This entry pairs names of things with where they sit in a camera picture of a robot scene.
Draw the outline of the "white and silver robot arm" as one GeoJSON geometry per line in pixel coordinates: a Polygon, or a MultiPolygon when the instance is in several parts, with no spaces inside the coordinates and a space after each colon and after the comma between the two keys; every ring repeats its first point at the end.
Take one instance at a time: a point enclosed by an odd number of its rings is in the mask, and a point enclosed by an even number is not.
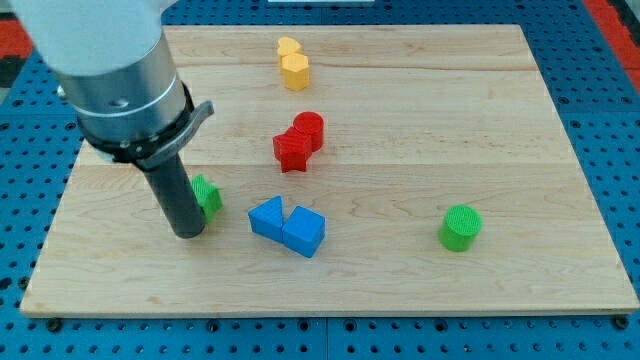
{"type": "Polygon", "coordinates": [[[10,5],[106,159],[159,167],[214,108],[192,103],[164,34],[173,0],[12,0],[10,5]]]}

